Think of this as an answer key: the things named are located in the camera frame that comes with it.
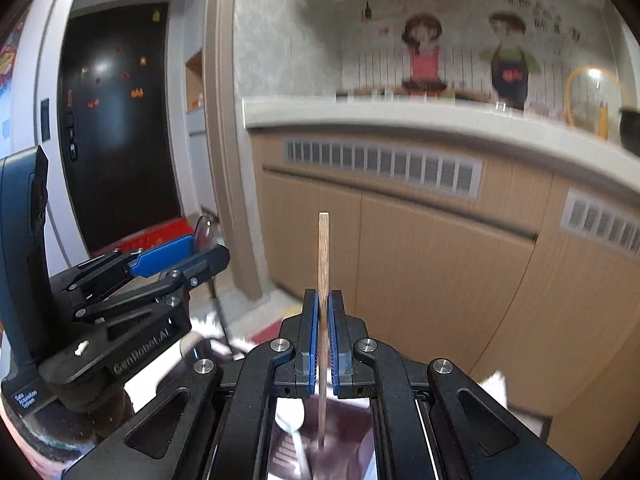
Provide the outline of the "white textured table cloth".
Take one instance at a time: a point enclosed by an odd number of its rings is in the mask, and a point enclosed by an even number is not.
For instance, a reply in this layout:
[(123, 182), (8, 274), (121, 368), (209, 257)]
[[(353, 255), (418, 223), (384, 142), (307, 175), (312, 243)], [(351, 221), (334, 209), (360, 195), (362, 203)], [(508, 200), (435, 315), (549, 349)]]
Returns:
[[(302, 312), (302, 303), (280, 290), (270, 294), (254, 308), (248, 302), (239, 300), (239, 295), (235, 292), (226, 292), (222, 295), (221, 307), (224, 314), (231, 316), (228, 329), (230, 344), (243, 352), (277, 336), (282, 320)], [(224, 333), (219, 316), (215, 313), (213, 300), (206, 292), (196, 294), (192, 299), (190, 321), (192, 330), (182, 341), (173, 344), (126, 383), (125, 390), (135, 411), (140, 411), (152, 400), (160, 382), (181, 361), (187, 348), (208, 339), (215, 352), (225, 358), (231, 356), (229, 345), (222, 341)]]

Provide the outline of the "brown kitchen cabinet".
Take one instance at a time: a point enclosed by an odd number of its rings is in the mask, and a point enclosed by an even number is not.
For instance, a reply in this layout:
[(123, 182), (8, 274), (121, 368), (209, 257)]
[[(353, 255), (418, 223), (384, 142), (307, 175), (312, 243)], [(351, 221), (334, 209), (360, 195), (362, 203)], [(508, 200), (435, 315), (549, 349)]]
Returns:
[(586, 479), (639, 427), (639, 192), (522, 150), (431, 133), (252, 137), (269, 277), (331, 284), (370, 334), (417, 361), (501, 372), (514, 408)]

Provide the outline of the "wooden chopstick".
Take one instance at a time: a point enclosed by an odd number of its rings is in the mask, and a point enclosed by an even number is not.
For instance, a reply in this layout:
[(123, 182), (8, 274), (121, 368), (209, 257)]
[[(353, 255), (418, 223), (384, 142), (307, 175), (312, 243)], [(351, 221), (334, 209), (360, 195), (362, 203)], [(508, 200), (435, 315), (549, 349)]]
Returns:
[(328, 298), (330, 281), (330, 217), (321, 211), (318, 218), (318, 449), (326, 442), (326, 375), (329, 368)]

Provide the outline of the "black pot on counter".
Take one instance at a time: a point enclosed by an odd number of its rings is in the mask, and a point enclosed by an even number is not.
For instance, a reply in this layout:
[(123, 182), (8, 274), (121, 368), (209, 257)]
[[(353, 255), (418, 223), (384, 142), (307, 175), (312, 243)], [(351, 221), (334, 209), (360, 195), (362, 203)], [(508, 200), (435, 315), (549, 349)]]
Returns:
[(635, 108), (620, 108), (620, 143), (628, 152), (640, 156), (640, 112)]

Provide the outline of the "white plastic spoon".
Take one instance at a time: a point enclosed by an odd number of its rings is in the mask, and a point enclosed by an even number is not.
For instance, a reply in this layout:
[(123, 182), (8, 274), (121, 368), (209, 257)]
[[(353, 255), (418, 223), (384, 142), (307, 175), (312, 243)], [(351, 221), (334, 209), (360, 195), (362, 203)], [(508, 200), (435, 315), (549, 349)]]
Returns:
[(297, 463), (300, 471), (300, 478), (311, 479), (311, 471), (307, 460), (305, 447), (300, 428), (305, 421), (304, 402), (300, 399), (280, 398), (276, 406), (276, 422), (278, 426), (291, 436)]

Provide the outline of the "white kitchen countertop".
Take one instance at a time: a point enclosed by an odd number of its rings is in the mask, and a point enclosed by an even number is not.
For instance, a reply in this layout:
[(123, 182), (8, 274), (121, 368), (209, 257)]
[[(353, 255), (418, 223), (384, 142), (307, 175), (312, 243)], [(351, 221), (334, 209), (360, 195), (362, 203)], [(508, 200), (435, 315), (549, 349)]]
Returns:
[(639, 201), (639, 159), (618, 145), (533, 114), (500, 112), (491, 105), (447, 100), (318, 98), (242, 99), (247, 130), (337, 127), (363, 131), (414, 131), (445, 142), (461, 141), (559, 171), (563, 176)]

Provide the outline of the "red floor mat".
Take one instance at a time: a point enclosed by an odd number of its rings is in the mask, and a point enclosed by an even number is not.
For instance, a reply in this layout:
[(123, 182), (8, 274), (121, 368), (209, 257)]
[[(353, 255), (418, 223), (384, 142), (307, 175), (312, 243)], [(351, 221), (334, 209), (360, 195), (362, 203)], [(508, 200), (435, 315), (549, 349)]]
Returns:
[(112, 252), (115, 249), (120, 249), (122, 252), (130, 252), (130, 250), (138, 248), (147, 250), (171, 242), (175, 238), (190, 235), (193, 232), (194, 227), (190, 225), (186, 218), (175, 218), (131, 234), (111, 245), (94, 250), (90, 252), (90, 256), (96, 257)]

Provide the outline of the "black entrance door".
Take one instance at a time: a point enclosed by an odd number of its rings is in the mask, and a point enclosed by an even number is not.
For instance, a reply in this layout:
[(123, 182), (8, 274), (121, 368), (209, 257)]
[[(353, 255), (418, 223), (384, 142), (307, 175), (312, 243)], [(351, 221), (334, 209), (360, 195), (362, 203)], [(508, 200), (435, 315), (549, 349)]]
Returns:
[(168, 5), (71, 18), (58, 125), (70, 201), (89, 252), (181, 214), (168, 133)]

